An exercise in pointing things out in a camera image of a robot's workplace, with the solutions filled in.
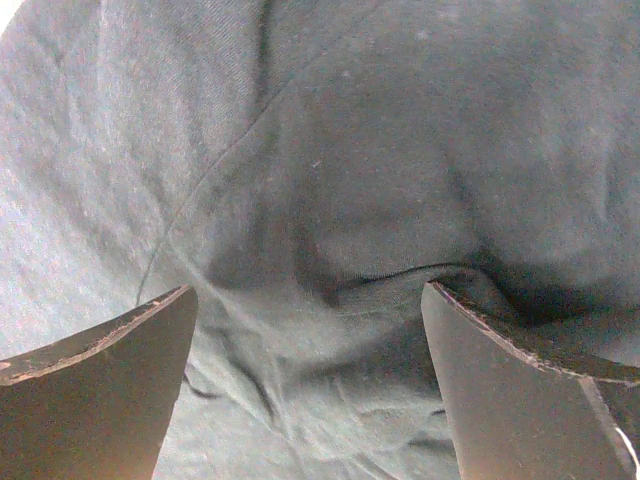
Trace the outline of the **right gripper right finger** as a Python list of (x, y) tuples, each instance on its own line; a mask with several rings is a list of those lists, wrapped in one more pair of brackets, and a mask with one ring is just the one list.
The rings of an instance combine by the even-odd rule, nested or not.
[(461, 478), (638, 478), (638, 367), (486, 316), (437, 282), (422, 315)]

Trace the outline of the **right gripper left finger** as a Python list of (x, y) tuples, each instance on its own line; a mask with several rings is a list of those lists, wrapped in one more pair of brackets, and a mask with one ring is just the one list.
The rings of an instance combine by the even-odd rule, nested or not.
[(197, 309), (195, 290), (181, 286), (2, 360), (2, 478), (152, 478)]

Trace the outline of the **black polo shirt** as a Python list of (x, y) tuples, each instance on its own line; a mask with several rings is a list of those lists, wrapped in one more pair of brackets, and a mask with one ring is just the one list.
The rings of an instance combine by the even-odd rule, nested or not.
[(1, 354), (178, 285), (160, 479), (455, 479), (424, 284), (639, 305), (635, 1), (26, 1)]

